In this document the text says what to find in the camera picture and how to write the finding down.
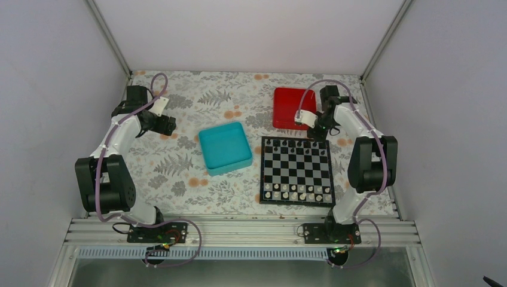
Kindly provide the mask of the teal plastic tray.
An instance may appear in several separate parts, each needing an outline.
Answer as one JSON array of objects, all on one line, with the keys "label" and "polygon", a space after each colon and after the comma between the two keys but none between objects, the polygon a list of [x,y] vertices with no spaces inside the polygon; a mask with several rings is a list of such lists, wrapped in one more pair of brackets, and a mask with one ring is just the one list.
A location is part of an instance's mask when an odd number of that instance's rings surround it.
[{"label": "teal plastic tray", "polygon": [[201,130],[198,138],[210,176],[249,167],[253,162],[251,147],[240,122]]}]

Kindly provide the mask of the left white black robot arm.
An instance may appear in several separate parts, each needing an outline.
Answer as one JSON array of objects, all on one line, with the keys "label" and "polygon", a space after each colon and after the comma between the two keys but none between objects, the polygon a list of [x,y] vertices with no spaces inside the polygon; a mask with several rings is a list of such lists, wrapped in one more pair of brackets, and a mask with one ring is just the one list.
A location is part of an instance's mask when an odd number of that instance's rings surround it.
[{"label": "left white black robot arm", "polygon": [[146,132],[172,134],[176,120],[163,115],[168,103],[168,98],[155,97],[144,86],[128,86],[126,99],[112,111],[111,125],[99,147],[75,163],[84,209],[101,214],[105,221],[124,218],[141,225],[151,242],[161,241],[167,227],[159,208],[137,199],[125,157],[134,140]]}]

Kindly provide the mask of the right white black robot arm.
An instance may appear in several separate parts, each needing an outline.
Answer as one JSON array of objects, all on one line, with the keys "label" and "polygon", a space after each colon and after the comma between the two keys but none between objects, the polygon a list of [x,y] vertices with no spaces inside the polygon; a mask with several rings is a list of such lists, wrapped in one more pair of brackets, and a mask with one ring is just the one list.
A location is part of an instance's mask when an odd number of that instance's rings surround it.
[{"label": "right white black robot arm", "polygon": [[319,94],[322,111],[310,115],[307,136],[324,141],[338,126],[353,141],[347,169],[350,188],[333,207],[334,221],[323,231],[327,241],[339,243],[347,235],[345,225],[359,223],[357,215],[366,201],[394,184],[398,141],[378,131],[357,109],[352,95],[340,96],[337,85],[325,86]]}]

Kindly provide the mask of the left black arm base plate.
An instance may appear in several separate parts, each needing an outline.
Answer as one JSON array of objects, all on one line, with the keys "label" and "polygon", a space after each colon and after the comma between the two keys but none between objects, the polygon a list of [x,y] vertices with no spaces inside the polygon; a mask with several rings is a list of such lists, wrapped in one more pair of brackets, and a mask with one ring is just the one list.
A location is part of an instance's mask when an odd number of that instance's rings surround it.
[{"label": "left black arm base plate", "polygon": [[188,224],[173,222],[157,228],[130,227],[128,243],[175,244],[185,243]]}]

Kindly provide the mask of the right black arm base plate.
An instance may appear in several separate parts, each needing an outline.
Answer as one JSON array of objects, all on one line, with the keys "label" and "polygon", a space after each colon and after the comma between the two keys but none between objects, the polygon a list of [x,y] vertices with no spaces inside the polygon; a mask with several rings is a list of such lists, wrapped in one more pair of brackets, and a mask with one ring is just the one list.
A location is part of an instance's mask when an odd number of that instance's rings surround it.
[{"label": "right black arm base plate", "polygon": [[305,223],[302,227],[304,242],[307,245],[362,243],[357,224]]}]

